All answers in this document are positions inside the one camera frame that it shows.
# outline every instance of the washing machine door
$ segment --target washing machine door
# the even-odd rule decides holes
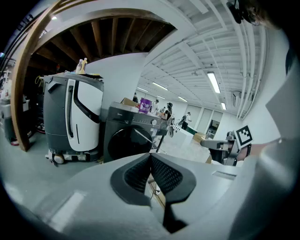
[[[108,153],[113,160],[149,152],[151,135],[142,127],[130,126],[116,132],[108,143]]]

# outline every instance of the ceiling light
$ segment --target ceiling light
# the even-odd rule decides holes
[[[221,105],[222,105],[223,109],[226,110],[226,105],[225,105],[225,103],[221,103]]]
[[[143,90],[143,91],[145,91],[145,92],[148,92],[147,90],[145,90],[145,89],[142,89],[142,88],[139,88],[139,87],[136,87],[136,88],[138,88],[138,89],[140,89],[140,90]]]
[[[214,87],[215,92],[216,92],[216,93],[220,93],[220,88],[219,88],[219,85],[218,85],[218,83],[217,83],[215,73],[214,73],[214,72],[208,72],[208,73],[207,73],[207,76],[208,76],[208,78],[210,79],[211,84],[212,84],[212,86]]]
[[[188,102],[187,100],[183,99],[182,97],[179,97],[181,100],[185,101],[185,102]]]
[[[160,88],[162,88],[162,89],[164,89],[164,90],[167,90],[168,91],[168,89],[167,88],[164,88],[163,86],[160,86],[160,85],[158,85],[157,83],[155,83],[155,82],[152,82],[154,85],[157,85],[158,87],[160,87]]]

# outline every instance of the wheel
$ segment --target wheel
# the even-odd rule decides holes
[[[65,159],[62,155],[55,155],[54,156],[54,161],[58,164],[63,164]]]

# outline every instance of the black washing machine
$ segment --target black washing machine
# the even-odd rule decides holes
[[[167,135],[166,120],[151,113],[138,112],[138,108],[112,103],[108,110],[105,137],[104,162],[149,152],[155,148],[151,143],[161,135],[159,147]]]

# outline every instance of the black pants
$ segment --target black pants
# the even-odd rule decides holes
[[[187,122],[183,122],[181,128],[182,128],[183,130],[186,130],[187,127],[188,127],[188,123],[187,123]]]

